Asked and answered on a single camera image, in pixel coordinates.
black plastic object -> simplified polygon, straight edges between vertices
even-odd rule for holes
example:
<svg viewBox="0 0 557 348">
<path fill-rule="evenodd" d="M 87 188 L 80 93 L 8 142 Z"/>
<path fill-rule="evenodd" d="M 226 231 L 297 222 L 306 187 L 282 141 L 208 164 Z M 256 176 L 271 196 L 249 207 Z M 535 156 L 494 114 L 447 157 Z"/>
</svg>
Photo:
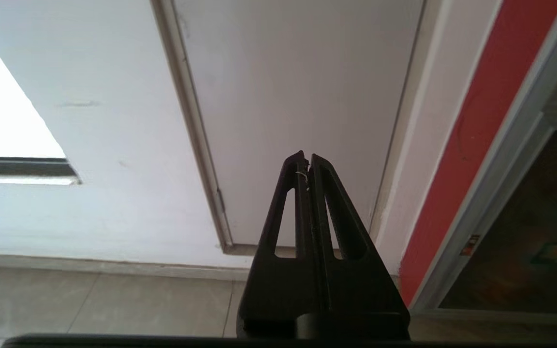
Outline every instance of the black plastic object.
<svg viewBox="0 0 557 348">
<path fill-rule="evenodd" d="M 285 160 L 238 310 L 239 338 L 409 340 L 410 315 L 332 165 Z M 295 190 L 296 258 L 275 255 Z M 342 260 L 334 256 L 326 205 Z"/>
</svg>

